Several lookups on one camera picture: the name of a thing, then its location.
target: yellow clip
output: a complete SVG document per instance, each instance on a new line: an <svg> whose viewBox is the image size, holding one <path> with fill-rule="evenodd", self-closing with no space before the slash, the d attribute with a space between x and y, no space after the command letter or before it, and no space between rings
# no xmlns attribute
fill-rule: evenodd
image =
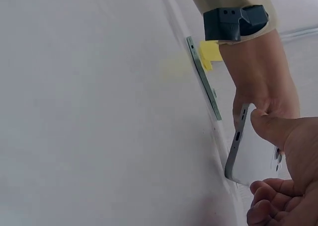
<svg viewBox="0 0 318 226"><path fill-rule="evenodd" d="M205 71L211 71L213 69L211 61L223 60L219 46L214 41L200 41L199 54Z"/></svg>

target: white smartphone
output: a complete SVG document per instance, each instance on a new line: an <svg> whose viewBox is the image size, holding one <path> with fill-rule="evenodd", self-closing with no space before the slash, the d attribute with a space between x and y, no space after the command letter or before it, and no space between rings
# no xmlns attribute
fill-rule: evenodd
<svg viewBox="0 0 318 226"><path fill-rule="evenodd" d="M277 178L283 159L277 147L255 132L250 118L254 109L253 104L243 105L225 166L226 178L247 186L257 180Z"/></svg>

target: beige sleeve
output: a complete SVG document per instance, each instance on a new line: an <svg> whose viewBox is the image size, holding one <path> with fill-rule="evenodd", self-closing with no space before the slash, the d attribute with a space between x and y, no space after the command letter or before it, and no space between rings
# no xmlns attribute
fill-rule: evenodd
<svg viewBox="0 0 318 226"><path fill-rule="evenodd" d="M277 14L271 0L193 0L201 14L220 7L246 7L251 5L263 5L268 14L268 23L258 32L241 36L241 41L219 41L219 44L236 44L258 36L264 35L274 29L278 25Z"/></svg>

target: forearm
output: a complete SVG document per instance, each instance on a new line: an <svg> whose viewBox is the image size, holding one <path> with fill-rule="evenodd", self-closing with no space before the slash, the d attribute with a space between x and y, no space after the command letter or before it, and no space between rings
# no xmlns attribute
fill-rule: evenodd
<svg viewBox="0 0 318 226"><path fill-rule="evenodd" d="M220 45L219 49L236 87L260 87L261 83L266 85L265 89L277 89L277 84L291 80L285 51L276 30L238 44Z"/></svg>

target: fingernail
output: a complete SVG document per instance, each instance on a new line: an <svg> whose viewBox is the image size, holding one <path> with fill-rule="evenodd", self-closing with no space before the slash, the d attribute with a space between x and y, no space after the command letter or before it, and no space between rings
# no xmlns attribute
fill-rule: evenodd
<svg viewBox="0 0 318 226"><path fill-rule="evenodd" d="M264 116L264 115L267 115L267 114L265 112L263 112L262 110L259 110L259 109L255 109L252 112L252 117L253 118L260 118L261 116Z"/></svg>
<svg viewBox="0 0 318 226"><path fill-rule="evenodd" d="M259 201L259 202L257 202L257 203L254 205L254 207L253 207L253 208L257 209L259 206L260 206L260 201Z"/></svg>

